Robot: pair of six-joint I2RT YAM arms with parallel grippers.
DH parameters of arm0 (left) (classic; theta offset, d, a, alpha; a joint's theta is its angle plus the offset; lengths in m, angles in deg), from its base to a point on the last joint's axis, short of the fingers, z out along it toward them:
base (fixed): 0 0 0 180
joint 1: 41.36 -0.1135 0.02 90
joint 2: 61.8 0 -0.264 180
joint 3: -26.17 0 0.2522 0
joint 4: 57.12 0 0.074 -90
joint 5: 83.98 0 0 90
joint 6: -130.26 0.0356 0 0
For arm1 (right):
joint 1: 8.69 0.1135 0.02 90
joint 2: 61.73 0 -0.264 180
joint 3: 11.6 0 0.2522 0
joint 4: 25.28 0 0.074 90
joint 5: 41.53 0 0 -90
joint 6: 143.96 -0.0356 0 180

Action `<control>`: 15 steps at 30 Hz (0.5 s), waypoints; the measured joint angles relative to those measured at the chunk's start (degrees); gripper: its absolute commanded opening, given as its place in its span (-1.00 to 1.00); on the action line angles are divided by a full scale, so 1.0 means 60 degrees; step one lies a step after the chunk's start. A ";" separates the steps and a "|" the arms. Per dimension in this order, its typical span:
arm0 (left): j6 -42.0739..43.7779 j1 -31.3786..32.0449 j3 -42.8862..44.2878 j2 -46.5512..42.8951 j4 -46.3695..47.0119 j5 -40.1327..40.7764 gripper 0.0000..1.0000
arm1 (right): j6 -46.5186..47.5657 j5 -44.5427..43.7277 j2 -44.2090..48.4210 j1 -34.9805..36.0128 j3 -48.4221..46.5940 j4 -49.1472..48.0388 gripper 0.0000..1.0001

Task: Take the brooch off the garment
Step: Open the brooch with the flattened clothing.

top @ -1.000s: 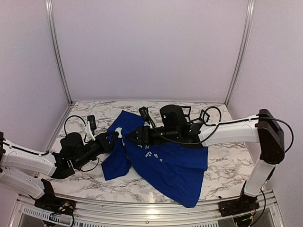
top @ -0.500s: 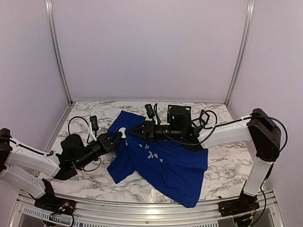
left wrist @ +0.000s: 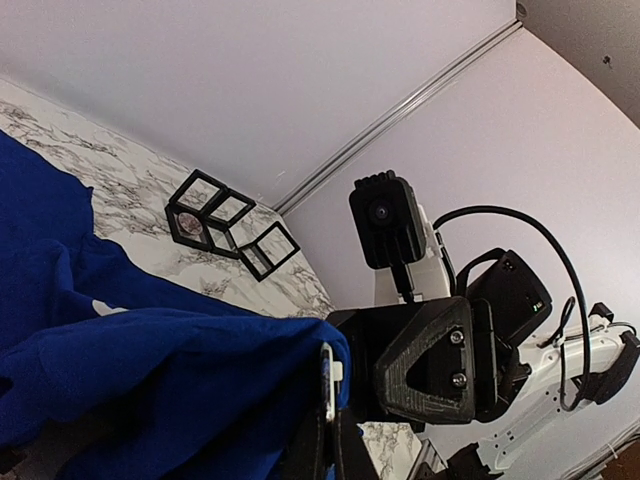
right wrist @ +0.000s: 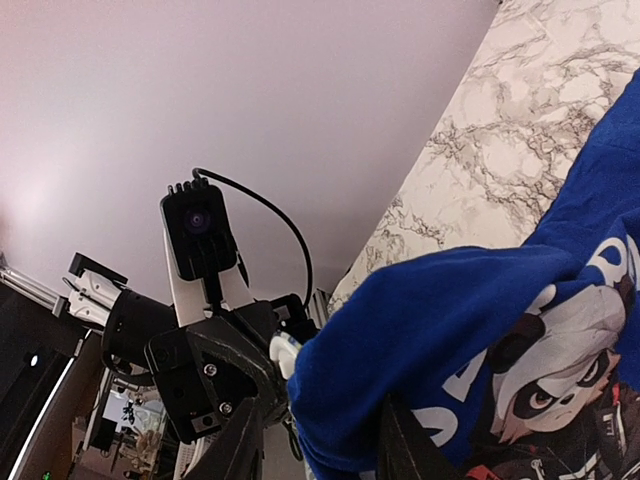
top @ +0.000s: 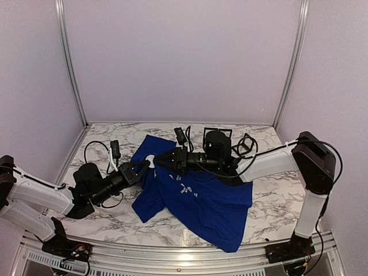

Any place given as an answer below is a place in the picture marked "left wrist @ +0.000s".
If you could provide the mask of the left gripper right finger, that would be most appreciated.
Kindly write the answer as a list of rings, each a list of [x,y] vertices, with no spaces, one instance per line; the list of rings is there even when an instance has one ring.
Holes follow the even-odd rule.
[[[335,478],[339,480],[377,480],[378,474],[349,408],[336,413],[333,422]]]

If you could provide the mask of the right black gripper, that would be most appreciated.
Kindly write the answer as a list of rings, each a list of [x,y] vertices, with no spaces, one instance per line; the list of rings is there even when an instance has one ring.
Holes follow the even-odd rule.
[[[341,310],[327,321],[349,345],[349,408],[358,422],[490,423],[530,376],[496,334],[484,299]]]

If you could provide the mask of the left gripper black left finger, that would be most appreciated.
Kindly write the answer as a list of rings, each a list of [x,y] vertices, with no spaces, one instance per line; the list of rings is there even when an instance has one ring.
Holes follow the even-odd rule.
[[[286,480],[322,480],[327,477],[329,445],[326,418],[319,408],[311,409],[289,443],[282,463]]]

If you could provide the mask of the dark blue round brooch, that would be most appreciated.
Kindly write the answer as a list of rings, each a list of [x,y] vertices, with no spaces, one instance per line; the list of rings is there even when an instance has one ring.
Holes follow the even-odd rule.
[[[326,423],[336,417],[336,398],[344,380],[344,365],[334,358],[332,347],[324,342],[320,349],[321,405]]]

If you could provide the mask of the blue printed t-shirt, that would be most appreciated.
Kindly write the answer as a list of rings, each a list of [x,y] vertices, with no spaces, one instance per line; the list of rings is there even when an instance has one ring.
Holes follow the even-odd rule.
[[[1,139],[1,445],[103,412],[63,479],[273,479],[318,399],[315,318],[277,319],[136,267],[93,231],[91,192]]]

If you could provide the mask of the pink round brooch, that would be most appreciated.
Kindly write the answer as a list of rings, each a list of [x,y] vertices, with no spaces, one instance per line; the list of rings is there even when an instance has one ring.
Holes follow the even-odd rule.
[[[185,235],[199,237],[203,233],[201,221],[191,213],[179,213],[176,217],[176,221],[179,229]]]

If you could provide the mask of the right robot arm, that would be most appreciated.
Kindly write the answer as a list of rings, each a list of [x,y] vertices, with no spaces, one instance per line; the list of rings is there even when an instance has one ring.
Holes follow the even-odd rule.
[[[490,423],[519,400],[532,405],[510,425],[441,461],[424,445],[414,479],[497,479],[553,421],[570,395],[603,404],[628,381],[639,358],[633,328],[596,304],[584,333],[538,333],[552,302],[514,252],[482,256],[477,279],[451,279],[440,253],[412,266],[416,299],[394,301],[387,271],[375,276],[373,307],[332,313],[351,354],[350,408],[357,421],[415,426]]]

